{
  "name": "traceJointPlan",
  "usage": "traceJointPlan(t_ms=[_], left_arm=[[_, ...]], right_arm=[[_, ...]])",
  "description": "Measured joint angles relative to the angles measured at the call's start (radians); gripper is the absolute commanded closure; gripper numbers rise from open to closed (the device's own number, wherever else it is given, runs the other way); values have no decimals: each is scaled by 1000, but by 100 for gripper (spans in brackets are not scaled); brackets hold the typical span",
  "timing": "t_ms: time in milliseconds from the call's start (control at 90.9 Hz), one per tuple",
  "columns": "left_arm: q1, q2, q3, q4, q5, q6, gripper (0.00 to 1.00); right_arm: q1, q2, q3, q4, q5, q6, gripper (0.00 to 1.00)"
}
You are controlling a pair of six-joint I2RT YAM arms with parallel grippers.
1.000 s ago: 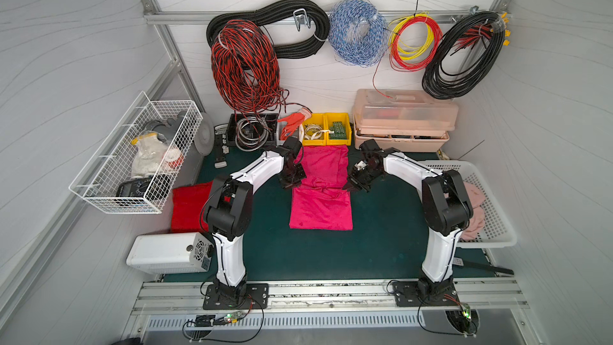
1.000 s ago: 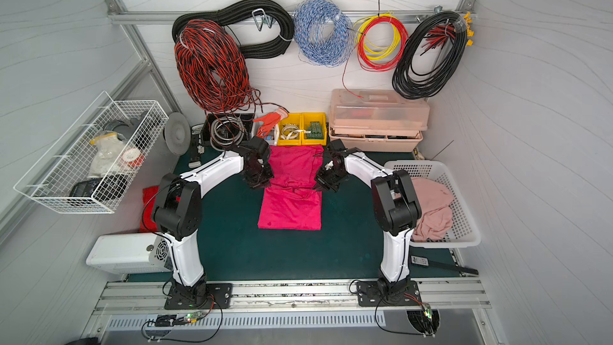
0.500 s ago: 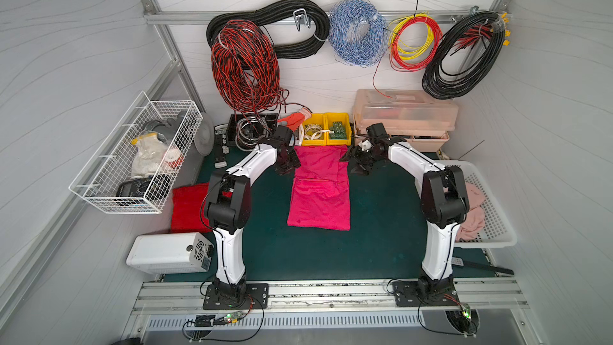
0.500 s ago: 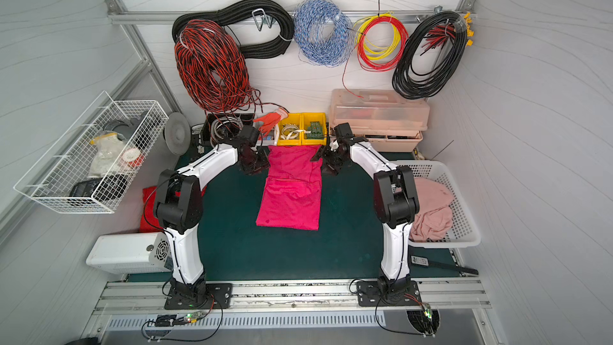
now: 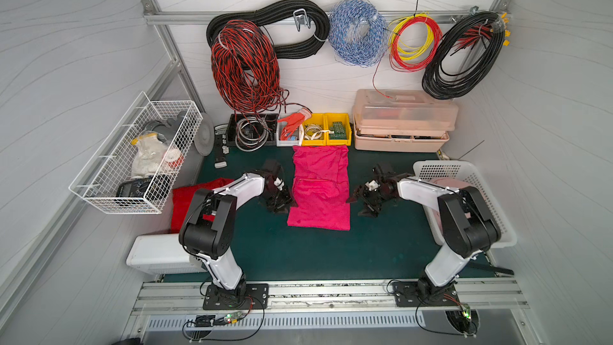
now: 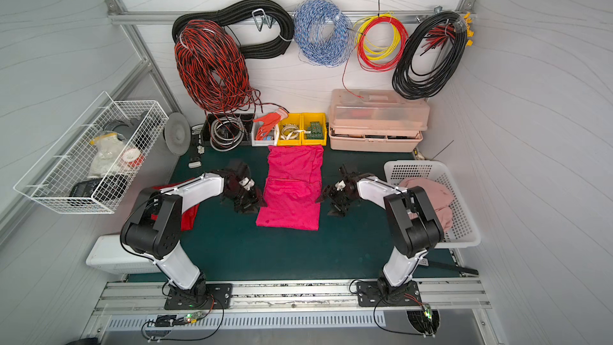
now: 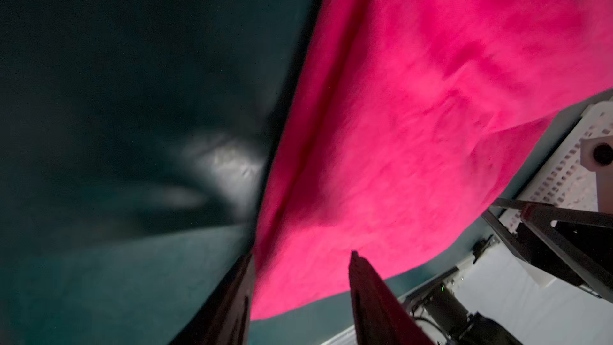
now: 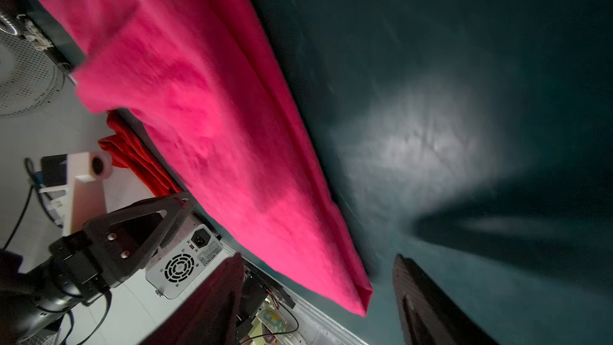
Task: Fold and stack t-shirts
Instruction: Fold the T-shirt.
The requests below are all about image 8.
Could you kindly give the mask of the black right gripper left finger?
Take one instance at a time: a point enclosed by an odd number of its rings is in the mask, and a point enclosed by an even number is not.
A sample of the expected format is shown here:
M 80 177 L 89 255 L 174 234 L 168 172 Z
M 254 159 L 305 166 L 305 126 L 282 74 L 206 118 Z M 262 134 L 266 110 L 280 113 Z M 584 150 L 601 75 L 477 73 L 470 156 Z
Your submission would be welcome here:
M 226 259 L 143 344 L 234 344 L 244 259 Z

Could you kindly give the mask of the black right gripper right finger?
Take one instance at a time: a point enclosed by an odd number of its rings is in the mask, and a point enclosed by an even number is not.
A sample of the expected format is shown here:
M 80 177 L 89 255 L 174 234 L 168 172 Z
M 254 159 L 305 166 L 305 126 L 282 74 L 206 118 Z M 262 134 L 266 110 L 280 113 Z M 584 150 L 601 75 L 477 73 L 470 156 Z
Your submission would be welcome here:
M 396 255 L 392 280 L 405 343 L 496 343 L 414 260 Z

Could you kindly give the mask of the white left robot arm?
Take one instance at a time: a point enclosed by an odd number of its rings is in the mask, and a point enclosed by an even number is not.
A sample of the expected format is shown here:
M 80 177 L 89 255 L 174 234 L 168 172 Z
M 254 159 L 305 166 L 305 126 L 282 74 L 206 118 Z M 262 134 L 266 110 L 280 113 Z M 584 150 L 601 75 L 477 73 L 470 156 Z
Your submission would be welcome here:
M 113 172 L 108 153 L 85 152 L 41 159 L 40 171 L 25 159 L 30 191 L 39 201 L 53 199 L 62 237 L 50 257 L 22 273 L 22 257 L 1 250 L 1 342 L 18 344 L 61 326 L 73 309 L 102 298 L 112 305 L 113 288 L 145 268 L 167 247 L 196 201 L 189 192 L 137 201 L 108 212 L 103 181 Z

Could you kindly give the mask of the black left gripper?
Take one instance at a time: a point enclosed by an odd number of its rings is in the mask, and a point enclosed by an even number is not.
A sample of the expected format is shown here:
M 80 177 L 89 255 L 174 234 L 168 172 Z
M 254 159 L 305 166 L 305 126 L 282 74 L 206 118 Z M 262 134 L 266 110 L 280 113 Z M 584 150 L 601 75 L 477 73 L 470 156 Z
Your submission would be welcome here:
M 109 294 L 169 245 L 195 206 L 191 193 L 177 193 L 94 218 L 51 244 L 50 257 L 27 273 L 19 271 L 22 257 L 3 249 L 1 343 L 22 343 Z

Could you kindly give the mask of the magenta t-shirt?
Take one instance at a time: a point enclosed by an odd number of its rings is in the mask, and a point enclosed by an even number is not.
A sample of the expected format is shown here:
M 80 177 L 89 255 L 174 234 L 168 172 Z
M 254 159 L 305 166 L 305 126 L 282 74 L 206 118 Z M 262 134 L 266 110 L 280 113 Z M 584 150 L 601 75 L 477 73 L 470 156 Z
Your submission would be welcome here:
M 38 0 L 205 211 L 275 271 L 365 316 L 373 290 L 250 0 Z

